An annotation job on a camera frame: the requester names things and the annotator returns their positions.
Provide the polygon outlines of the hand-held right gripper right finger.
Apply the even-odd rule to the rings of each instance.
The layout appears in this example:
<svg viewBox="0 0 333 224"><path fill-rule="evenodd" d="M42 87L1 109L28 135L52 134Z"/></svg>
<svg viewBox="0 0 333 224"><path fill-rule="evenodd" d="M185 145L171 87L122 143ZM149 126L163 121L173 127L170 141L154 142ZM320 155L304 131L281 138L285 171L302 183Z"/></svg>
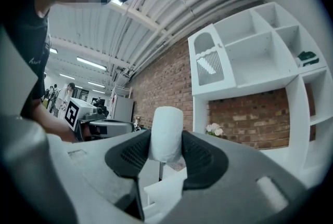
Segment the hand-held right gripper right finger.
<svg viewBox="0 0 333 224"><path fill-rule="evenodd" d="M199 133L182 134L186 167L146 188L147 223L285 223L305 186L262 152Z"/></svg>

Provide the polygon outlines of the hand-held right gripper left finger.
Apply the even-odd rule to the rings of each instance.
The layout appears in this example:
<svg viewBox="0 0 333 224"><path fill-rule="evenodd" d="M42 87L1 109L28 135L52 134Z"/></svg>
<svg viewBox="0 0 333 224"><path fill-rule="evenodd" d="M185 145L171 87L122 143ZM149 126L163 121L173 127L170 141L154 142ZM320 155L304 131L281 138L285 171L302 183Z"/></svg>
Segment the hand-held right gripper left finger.
<svg viewBox="0 0 333 224"><path fill-rule="evenodd" d="M150 131L65 143L47 135L60 185L55 223L144 223L139 174L148 159Z"/></svg>

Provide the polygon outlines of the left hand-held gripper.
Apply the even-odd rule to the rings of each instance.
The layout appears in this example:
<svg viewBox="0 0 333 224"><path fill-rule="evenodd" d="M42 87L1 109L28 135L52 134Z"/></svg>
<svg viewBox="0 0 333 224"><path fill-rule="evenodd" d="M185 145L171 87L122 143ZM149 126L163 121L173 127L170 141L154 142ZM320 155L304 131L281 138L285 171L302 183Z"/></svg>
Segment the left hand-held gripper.
<svg viewBox="0 0 333 224"><path fill-rule="evenodd" d="M107 118L108 113L105 106L71 98L65 121L74 132L76 140L80 142L116 137L134 131L133 123Z"/></svg>

